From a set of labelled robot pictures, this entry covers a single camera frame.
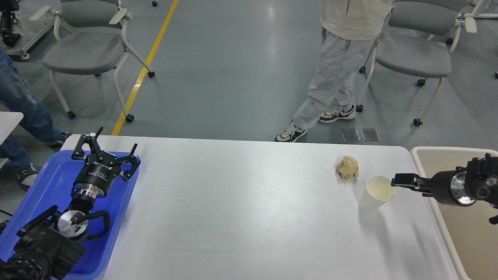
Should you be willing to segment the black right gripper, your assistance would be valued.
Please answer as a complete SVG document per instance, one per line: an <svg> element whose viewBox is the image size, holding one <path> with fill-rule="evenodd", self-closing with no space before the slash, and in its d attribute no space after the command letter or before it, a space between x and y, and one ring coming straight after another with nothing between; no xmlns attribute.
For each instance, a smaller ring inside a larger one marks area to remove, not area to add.
<svg viewBox="0 0 498 280"><path fill-rule="evenodd" d="M431 178L422 178L415 173L396 173L391 186L404 187L416 192L425 192L443 205L467 206L464 171L441 171Z"/></svg>

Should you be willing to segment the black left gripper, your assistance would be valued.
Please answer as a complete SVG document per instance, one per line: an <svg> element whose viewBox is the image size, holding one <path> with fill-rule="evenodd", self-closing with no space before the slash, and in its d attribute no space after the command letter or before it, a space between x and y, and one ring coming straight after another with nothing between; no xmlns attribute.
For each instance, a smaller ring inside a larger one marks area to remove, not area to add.
<svg viewBox="0 0 498 280"><path fill-rule="evenodd" d="M137 143L124 157L119 158L106 152L103 154L97 142L102 130L103 126L100 126L95 135L81 135L71 155L72 160L84 161L82 170L73 182L74 192L91 198L106 197L117 176L127 182L135 175L141 164L140 159L135 156ZM90 154L88 156L82 149L83 145L89 145ZM128 163L131 164L130 168L124 170L121 166Z"/></svg>

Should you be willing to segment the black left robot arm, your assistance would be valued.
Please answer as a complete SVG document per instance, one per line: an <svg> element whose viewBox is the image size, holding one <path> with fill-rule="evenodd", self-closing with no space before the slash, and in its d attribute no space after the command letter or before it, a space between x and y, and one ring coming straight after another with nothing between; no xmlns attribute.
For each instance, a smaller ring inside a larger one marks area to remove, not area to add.
<svg viewBox="0 0 498 280"><path fill-rule="evenodd" d="M110 259L141 160L81 135L42 167L1 234L2 280L93 280Z"/></svg>

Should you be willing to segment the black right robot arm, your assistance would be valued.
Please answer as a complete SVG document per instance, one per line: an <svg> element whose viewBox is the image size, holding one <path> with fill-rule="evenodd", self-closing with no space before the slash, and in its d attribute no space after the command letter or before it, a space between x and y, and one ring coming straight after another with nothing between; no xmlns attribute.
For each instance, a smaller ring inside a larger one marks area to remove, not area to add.
<svg viewBox="0 0 498 280"><path fill-rule="evenodd" d="M415 173L397 173L391 186L403 187L432 197L438 203L468 207L477 201L485 201L491 207L498 205L498 158L486 153L482 158L472 158L466 167L441 171L431 178Z"/></svg>

